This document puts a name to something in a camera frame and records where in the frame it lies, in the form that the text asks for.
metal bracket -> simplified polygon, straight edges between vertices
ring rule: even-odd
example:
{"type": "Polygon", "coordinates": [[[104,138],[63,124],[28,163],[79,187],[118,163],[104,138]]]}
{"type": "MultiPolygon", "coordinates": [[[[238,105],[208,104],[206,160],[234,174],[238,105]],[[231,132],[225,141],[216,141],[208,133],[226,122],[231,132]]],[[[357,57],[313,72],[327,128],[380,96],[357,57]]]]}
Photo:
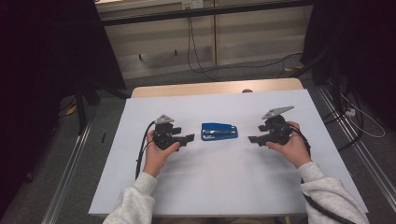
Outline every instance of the metal bracket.
{"type": "Polygon", "coordinates": [[[285,113],[286,111],[291,110],[293,108],[294,108],[294,105],[270,109],[264,116],[262,116],[262,119],[273,118],[273,117],[280,115],[282,113],[285,113]]]}
{"type": "Polygon", "coordinates": [[[161,115],[157,120],[155,120],[155,124],[165,124],[175,121],[174,119],[169,118],[166,115],[161,115]]]}

person's left hand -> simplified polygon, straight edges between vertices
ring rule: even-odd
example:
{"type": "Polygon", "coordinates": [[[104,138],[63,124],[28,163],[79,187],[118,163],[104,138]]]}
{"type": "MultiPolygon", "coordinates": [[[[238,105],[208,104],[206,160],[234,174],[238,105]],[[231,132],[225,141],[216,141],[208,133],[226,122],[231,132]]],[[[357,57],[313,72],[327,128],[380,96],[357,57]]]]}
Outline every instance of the person's left hand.
{"type": "Polygon", "coordinates": [[[180,147],[180,143],[176,142],[167,149],[162,150],[155,145],[152,139],[153,135],[154,131],[151,130],[147,136],[148,147],[146,148],[146,163],[143,172],[156,177],[165,165],[168,157],[180,147]]]}

cable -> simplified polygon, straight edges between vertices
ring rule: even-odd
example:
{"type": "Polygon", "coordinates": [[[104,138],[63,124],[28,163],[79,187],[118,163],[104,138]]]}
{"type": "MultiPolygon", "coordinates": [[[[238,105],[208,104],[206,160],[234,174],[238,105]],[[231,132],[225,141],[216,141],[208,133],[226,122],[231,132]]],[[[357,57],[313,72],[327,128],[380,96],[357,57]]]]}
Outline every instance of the cable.
{"type": "Polygon", "coordinates": [[[76,101],[76,96],[73,97],[73,99],[70,101],[70,103],[68,103],[67,105],[65,105],[62,109],[60,109],[59,111],[62,112],[64,110],[67,109],[67,107],[69,107],[70,105],[72,105],[74,102],[76,101]]]}
{"type": "MultiPolygon", "coordinates": [[[[291,58],[292,56],[301,55],[301,54],[302,54],[302,53],[293,53],[293,54],[289,54],[289,55],[286,55],[285,57],[283,57],[283,59],[281,59],[281,60],[279,60],[279,61],[276,61],[275,63],[268,63],[268,64],[263,64],[263,65],[251,65],[251,66],[247,66],[247,65],[240,65],[240,66],[225,66],[225,67],[215,67],[215,68],[211,68],[211,69],[204,70],[204,69],[202,68],[202,66],[201,66],[200,61],[199,61],[198,53],[197,53],[196,46],[195,46],[194,33],[193,33],[193,28],[192,28],[192,21],[191,21],[191,18],[190,18],[190,17],[188,17],[187,19],[188,19],[188,23],[189,23],[189,48],[188,48],[188,53],[187,53],[187,61],[188,61],[188,63],[189,63],[190,70],[191,70],[192,72],[194,72],[194,73],[204,73],[204,75],[205,75],[207,78],[209,78],[209,79],[211,79],[211,80],[214,80],[214,81],[219,81],[219,80],[217,80],[217,79],[215,79],[215,78],[213,78],[213,77],[208,76],[208,75],[207,75],[207,72],[211,72],[211,71],[215,71],[215,70],[220,70],[220,69],[228,69],[228,68],[261,68],[261,67],[267,67],[267,66],[271,66],[271,65],[274,65],[274,64],[277,64],[277,63],[282,63],[282,62],[284,62],[286,59],[291,58]],[[198,65],[199,65],[199,67],[200,67],[200,69],[198,69],[198,70],[195,70],[195,69],[193,69],[193,68],[191,67],[191,62],[190,62],[190,49],[191,49],[190,42],[191,42],[191,39],[192,39],[192,43],[193,43],[193,45],[194,45],[195,57],[196,57],[196,59],[197,59],[198,65]]],[[[284,69],[285,69],[285,64],[283,64],[282,73],[279,74],[278,77],[280,77],[280,76],[283,74],[283,70],[284,70],[284,69]]]]}
{"type": "MultiPolygon", "coordinates": [[[[291,124],[289,124],[289,126],[291,127],[291,129],[292,129],[295,133],[299,134],[299,135],[303,138],[304,143],[305,143],[305,147],[306,147],[306,151],[308,152],[308,155],[311,156],[311,150],[310,150],[311,146],[309,146],[308,140],[305,138],[305,136],[303,135],[303,133],[300,131],[299,128],[297,128],[297,127],[295,127],[295,126],[293,126],[293,125],[291,125],[291,124]]],[[[331,219],[333,219],[333,220],[336,220],[336,221],[338,221],[338,222],[340,222],[340,223],[354,224],[354,222],[352,222],[352,221],[350,221],[350,220],[348,220],[348,219],[346,219],[346,218],[344,218],[344,217],[340,217],[340,216],[336,215],[335,213],[333,213],[333,212],[327,210],[326,208],[323,208],[320,204],[318,204],[317,202],[315,202],[315,201],[314,201],[311,197],[309,197],[308,195],[306,195],[306,194],[304,194],[304,193],[303,193],[303,195],[304,195],[306,201],[307,201],[313,208],[315,208],[317,211],[319,211],[321,214],[325,215],[326,217],[329,217],[329,218],[331,218],[331,219]]]]}
{"type": "Polygon", "coordinates": [[[328,118],[330,115],[332,115],[332,113],[334,113],[334,112],[335,112],[335,110],[332,110],[329,114],[323,115],[323,116],[321,117],[321,119],[322,119],[322,120],[325,120],[325,119],[328,118]]]}
{"type": "Polygon", "coordinates": [[[342,112],[341,114],[337,115],[337,117],[335,117],[334,119],[331,119],[331,120],[328,120],[328,121],[326,121],[326,122],[323,122],[324,125],[328,125],[328,124],[330,124],[330,123],[332,123],[332,122],[335,122],[336,120],[339,120],[341,117],[343,117],[343,116],[345,115],[346,112],[347,112],[347,109],[345,108],[345,109],[343,110],[343,112],[342,112]]]}
{"type": "Polygon", "coordinates": [[[368,135],[370,135],[370,136],[372,136],[372,137],[381,138],[381,137],[384,137],[384,136],[385,136],[385,130],[384,130],[384,128],[382,128],[382,126],[381,126],[378,122],[376,122],[376,121],[375,121],[373,118],[371,118],[368,114],[364,113],[364,112],[361,111],[359,108],[357,108],[355,105],[353,105],[353,104],[344,96],[344,94],[341,94],[341,96],[342,96],[347,102],[349,102],[349,104],[352,105],[355,109],[357,109],[359,112],[361,112],[361,113],[362,113],[363,115],[365,115],[367,118],[369,118],[370,120],[372,120],[372,121],[382,130],[382,134],[381,134],[381,135],[374,135],[374,134],[371,134],[371,133],[368,133],[368,132],[364,131],[363,128],[359,127],[355,122],[353,122],[352,118],[351,118],[350,116],[348,116],[350,122],[351,122],[355,127],[357,127],[359,130],[361,130],[362,132],[364,132],[364,133],[366,133],[366,134],[368,134],[368,135]]]}
{"type": "Polygon", "coordinates": [[[207,78],[209,78],[210,80],[219,81],[219,80],[217,80],[217,79],[215,79],[215,78],[213,78],[213,77],[208,76],[207,73],[206,73],[206,72],[204,71],[204,69],[202,68],[201,63],[199,62],[198,53],[197,53],[197,48],[196,48],[196,46],[195,46],[194,32],[193,32],[193,29],[192,29],[192,21],[191,21],[191,18],[190,18],[190,17],[188,17],[187,20],[188,20],[188,22],[189,22],[189,49],[188,49],[188,51],[187,51],[187,61],[188,61],[188,63],[189,63],[189,67],[190,67],[191,71],[192,71],[192,72],[196,72],[194,69],[192,69],[191,63],[190,63],[190,42],[191,42],[191,38],[192,38],[192,44],[194,45],[195,57],[196,57],[196,59],[197,59],[199,68],[200,68],[201,71],[202,71],[202,72],[199,72],[199,73],[204,73],[204,75],[205,75],[207,78]]]}
{"type": "MultiPolygon", "coordinates": [[[[355,98],[356,103],[358,104],[358,107],[361,107],[360,104],[359,104],[359,101],[357,100],[357,98],[355,96],[355,94],[353,92],[351,92],[351,93],[352,93],[352,96],[355,98]]],[[[362,113],[361,113],[361,118],[360,119],[359,119],[359,117],[356,117],[358,119],[358,123],[360,124],[361,128],[363,128],[363,125],[364,125],[362,117],[363,117],[362,113]]],[[[362,136],[363,136],[363,132],[361,130],[359,130],[358,134],[356,135],[356,137],[354,139],[352,139],[352,141],[350,141],[348,144],[344,145],[343,147],[337,148],[337,150],[339,152],[341,152],[342,150],[352,146],[353,144],[357,143],[359,141],[359,139],[361,139],[362,136]]]]}
{"type": "Polygon", "coordinates": [[[145,145],[146,137],[148,136],[149,129],[151,128],[151,126],[152,126],[154,123],[155,123],[155,121],[152,121],[152,122],[148,125],[148,127],[147,127],[147,129],[146,129],[146,131],[145,131],[145,134],[144,134],[144,136],[143,136],[142,145],[140,146],[140,151],[139,151],[139,157],[138,157],[137,160],[136,160],[136,161],[137,161],[137,164],[136,164],[136,172],[135,172],[135,175],[134,175],[134,179],[137,179],[137,177],[138,177],[139,174],[140,174],[140,166],[141,166],[141,164],[142,164],[142,159],[143,159],[143,154],[144,154],[144,152],[145,152],[145,149],[146,149],[146,147],[149,145],[149,143],[152,142],[152,141],[148,142],[148,143],[146,144],[146,146],[143,147],[143,145],[145,145]]]}
{"type": "Polygon", "coordinates": [[[302,53],[290,54],[290,55],[286,55],[285,57],[283,57],[283,59],[282,59],[282,71],[280,72],[279,75],[277,75],[276,78],[280,78],[283,75],[283,72],[285,72],[285,60],[291,58],[292,56],[300,55],[300,54],[302,54],[302,53]]]}

white cable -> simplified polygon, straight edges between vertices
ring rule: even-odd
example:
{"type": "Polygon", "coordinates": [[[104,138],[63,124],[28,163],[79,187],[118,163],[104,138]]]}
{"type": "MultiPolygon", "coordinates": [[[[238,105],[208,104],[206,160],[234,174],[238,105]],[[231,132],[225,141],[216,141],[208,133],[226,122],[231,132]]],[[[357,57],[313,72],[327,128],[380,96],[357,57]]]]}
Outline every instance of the white cable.
{"type": "Polygon", "coordinates": [[[358,109],[357,106],[353,105],[353,104],[344,96],[344,94],[341,93],[341,96],[342,96],[348,103],[350,103],[355,109],[359,110],[363,115],[365,115],[367,118],[369,118],[370,120],[372,120],[372,121],[382,130],[382,135],[374,135],[374,134],[371,134],[371,133],[367,133],[367,132],[364,131],[361,127],[359,127],[355,122],[353,122],[352,117],[348,116],[350,122],[351,122],[353,125],[355,125],[356,128],[358,128],[358,129],[361,130],[362,132],[364,132],[364,133],[366,133],[366,134],[368,134],[368,135],[370,135],[370,136],[372,136],[372,137],[380,138],[380,137],[385,136],[385,130],[384,130],[384,128],[382,128],[382,126],[381,126],[378,122],[376,122],[374,119],[372,119],[368,114],[366,114],[366,113],[364,113],[363,111],[361,111],[360,109],[358,109]]]}

person's right hand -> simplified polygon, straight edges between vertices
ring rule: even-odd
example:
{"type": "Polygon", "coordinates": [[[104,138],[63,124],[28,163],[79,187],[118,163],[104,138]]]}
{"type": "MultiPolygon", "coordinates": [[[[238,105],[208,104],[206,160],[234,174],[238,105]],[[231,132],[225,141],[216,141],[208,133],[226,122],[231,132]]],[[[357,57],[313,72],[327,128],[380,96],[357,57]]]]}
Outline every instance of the person's right hand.
{"type": "MultiPolygon", "coordinates": [[[[288,121],[288,123],[300,129],[300,125],[298,123],[293,121],[288,121]]],[[[286,160],[291,162],[296,168],[299,168],[307,162],[312,161],[311,157],[306,151],[303,138],[296,132],[291,133],[289,142],[284,146],[273,142],[267,142],[266,146],[281,153],[286,158],[286,160]]]]}
{"type": "Polygon", "coordinates": [[[162,150],[155,145],[153,135],[154,130],[151,130],[147,136],[148,147],[146,149],[146,163],[143,172],[156,177],[166,164],[168,157],[180,147],[180,143],[175,142],[172,146],[162,150]]]}

